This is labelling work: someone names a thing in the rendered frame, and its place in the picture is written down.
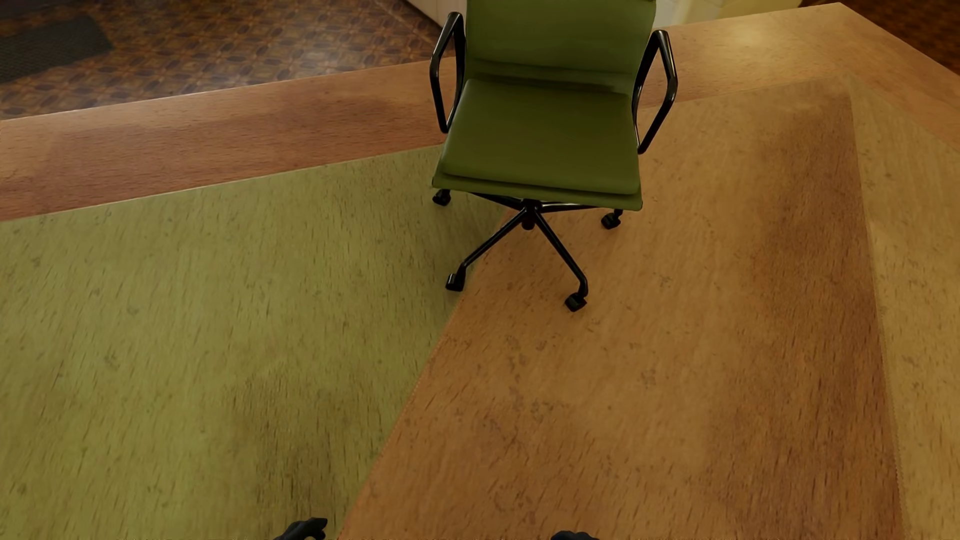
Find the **dark grey floor mat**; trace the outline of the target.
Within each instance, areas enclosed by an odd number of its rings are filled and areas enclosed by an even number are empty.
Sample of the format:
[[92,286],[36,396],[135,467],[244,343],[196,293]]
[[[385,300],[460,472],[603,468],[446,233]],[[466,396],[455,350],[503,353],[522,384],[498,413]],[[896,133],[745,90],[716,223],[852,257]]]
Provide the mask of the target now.
[[88,15],[0,37],[0,85],[114,50]]

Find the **dark yellow green office chair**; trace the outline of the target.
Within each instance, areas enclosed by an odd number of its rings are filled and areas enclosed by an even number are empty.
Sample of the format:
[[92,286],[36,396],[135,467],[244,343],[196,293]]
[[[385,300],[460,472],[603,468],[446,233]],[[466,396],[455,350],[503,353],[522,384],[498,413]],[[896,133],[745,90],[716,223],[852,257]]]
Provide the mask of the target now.
[[657,0],[465,0],[441,28],[428,78],[446,135],[433,202],[458,191],[516,211],[451,273],[513,229],[537,228],[578,281],[564,301],[581,310],[589,281],[546,215],[608,209],[620,225],[642,209],[639,157],[668,116],[678,73]]

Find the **green and orange patchwork rug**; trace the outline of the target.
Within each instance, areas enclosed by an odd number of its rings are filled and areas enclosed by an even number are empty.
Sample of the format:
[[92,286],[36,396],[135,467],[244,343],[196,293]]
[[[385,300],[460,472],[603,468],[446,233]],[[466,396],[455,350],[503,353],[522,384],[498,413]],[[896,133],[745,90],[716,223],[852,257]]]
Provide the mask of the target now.
[[960,74],[667,29],[644,208],[431,201],[429,61],[0,121],[0,540],[960,540]]

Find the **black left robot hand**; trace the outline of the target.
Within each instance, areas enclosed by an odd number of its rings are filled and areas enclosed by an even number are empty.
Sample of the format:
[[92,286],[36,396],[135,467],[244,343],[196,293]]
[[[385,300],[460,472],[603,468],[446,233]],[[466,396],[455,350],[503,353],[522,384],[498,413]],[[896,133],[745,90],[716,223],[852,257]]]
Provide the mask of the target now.
[[303,521],[294,521],[272,540],[326,540],[327,518],[309,518]]

